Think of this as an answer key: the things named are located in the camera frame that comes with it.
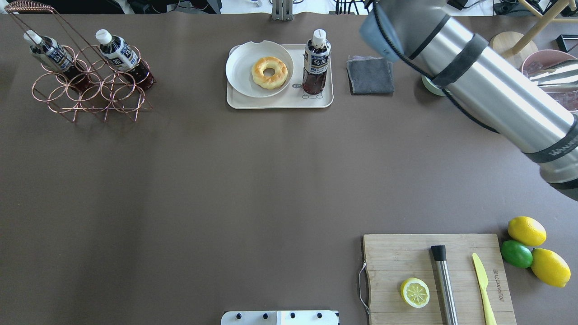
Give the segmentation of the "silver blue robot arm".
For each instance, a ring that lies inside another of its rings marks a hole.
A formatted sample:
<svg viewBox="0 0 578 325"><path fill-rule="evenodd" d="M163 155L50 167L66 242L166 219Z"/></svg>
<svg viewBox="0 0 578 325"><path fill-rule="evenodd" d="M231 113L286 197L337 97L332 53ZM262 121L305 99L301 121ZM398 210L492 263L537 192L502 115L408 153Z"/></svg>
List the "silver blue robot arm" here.
<svg viewBox="0 0 578 325"><path fill-rule="evenodd" d="M490 48L445 10L443 0L372 0L360 28L390 61L400 58L451 100L516 145L541 177L577 199L577 115Z"/></svg>

